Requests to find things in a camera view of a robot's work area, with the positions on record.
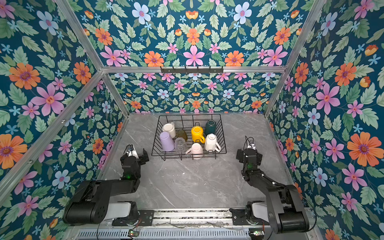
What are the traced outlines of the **lilac plastic cup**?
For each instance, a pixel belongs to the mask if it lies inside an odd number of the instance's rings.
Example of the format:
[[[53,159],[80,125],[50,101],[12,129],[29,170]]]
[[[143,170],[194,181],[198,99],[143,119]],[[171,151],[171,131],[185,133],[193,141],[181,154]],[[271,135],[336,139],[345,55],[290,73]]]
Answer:
[[[168,132],[160,134],[160,141],[164,152],[172,152],[175,149],[175,142]]]

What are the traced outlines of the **cream faceted mug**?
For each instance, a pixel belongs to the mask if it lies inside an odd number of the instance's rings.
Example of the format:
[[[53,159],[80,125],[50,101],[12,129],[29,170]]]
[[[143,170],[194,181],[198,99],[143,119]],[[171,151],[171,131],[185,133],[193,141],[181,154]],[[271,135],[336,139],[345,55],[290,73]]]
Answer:
[[[208,152],[217,152],[221,151],[221,146],[218,143],[217,136],[215,134],[208,134],[205,140],[205,150]]]

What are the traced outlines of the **dark green mug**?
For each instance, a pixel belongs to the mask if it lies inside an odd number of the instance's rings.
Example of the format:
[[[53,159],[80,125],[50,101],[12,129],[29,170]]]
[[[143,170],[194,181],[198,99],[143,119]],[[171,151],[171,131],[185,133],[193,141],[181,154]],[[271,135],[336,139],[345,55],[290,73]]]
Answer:
[[[214,120],[208,120],[205,126],[205,134],[208,136],[209,134],[215,134],[217,128],[217,123]]]

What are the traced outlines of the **clear glass cup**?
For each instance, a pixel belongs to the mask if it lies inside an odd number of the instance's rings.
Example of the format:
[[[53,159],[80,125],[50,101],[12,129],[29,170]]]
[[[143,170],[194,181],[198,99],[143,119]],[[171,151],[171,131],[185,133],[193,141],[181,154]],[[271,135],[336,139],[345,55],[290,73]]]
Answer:
[[[175,150],[178,154],[184,154],[187,150],[186,140],[182,137],[175,139]]]

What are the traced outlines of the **white mug red inside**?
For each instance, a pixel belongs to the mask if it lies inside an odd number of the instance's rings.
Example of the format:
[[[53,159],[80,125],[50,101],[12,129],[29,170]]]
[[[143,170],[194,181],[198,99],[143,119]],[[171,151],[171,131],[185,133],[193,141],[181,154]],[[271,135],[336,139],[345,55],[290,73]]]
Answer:
[[[169,133],[169,135],[171,136],[172,139],[174,139],[177,135],[174,122],[167,123],[167,124],[163,125],[162,130],[163,130],[163,132]]]

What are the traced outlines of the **white mug pink handle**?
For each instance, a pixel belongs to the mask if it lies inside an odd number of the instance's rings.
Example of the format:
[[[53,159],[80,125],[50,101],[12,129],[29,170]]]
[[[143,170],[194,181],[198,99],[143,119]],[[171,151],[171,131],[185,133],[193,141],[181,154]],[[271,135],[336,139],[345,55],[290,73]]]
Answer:
[[[191,156],[193,160],[199,160],[203,157],[204,151],[203,147],[199,143],[194,143],[192,146],[185,152],[187,156]]]

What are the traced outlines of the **olive green glass cup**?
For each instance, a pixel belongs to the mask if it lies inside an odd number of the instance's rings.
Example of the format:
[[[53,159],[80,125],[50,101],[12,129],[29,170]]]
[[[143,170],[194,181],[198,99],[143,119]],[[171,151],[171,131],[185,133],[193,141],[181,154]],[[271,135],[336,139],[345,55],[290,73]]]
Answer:
[[[187,133],[186,133],[186,131],[183,130],[183,129],[180,129],[180,130],[177,131],[176,138],[177,138],[177,139],[178,139],[178,138],[182,138],[182,139],[184,139],[185,142],[188,141]]]

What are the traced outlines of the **yellow mug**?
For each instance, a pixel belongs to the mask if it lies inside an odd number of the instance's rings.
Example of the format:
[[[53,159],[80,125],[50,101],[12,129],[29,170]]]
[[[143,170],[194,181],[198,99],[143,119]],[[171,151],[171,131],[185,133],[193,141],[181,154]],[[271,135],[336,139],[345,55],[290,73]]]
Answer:
[[[204,137],[204,131],[201,126],[194,126],[191,129],[191,136],[194,143],[204,144],[206,141]]]

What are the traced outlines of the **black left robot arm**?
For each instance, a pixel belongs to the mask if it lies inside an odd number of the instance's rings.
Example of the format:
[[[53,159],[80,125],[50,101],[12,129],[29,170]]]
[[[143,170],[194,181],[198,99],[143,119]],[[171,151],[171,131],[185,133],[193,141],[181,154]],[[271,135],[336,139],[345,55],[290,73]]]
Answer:
[[[140,218],[136,202],[111,203],[110,198],[135,193],[140,184],[141,166],[148,161],[146,150],[138,157],[127,152],[121,157],[124,172],[120,179],[82,182],[65,208],[64,222],[74,226],[116,220],[135,225]]]

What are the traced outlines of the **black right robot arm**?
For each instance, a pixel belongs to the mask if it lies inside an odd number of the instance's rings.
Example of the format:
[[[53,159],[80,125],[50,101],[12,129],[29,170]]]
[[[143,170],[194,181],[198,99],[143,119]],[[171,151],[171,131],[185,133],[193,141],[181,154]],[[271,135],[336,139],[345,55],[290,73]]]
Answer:
[[[270,224],[276,234],[310,230],[303,197],[294,185],[279,183],[259,169],[262,154],[252,148],[238,149],[236,159],[243,164],[241,174],[245,182],[266,197],[264,202],[248,202],[245,208],[248,223],[255,224],[263,220]]]

